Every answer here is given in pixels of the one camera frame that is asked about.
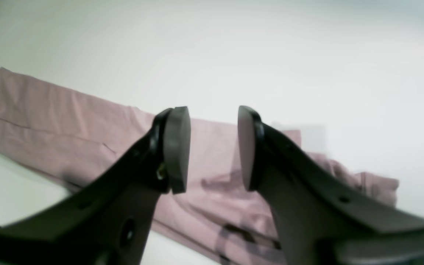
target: pink fabric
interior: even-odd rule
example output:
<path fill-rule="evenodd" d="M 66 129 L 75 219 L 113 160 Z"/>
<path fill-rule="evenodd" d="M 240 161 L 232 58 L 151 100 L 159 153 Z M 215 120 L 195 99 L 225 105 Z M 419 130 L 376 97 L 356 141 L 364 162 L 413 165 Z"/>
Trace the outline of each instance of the pink fabric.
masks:
<path fill-rule="evenodd" d="M 150 128 L 154 115 L 0 68 L 0 152 L 84 187 Z M 191 121 L 187 192 L 160 197 L 152 229 L 223 264 L 284 264 L 267 203 L 241 181 L 237 126 Z M 284 131 L 298 145 L 299 131 Z M 367 196 L 395 205 L 398 181 L 351 174 L 310 154 Z"/>

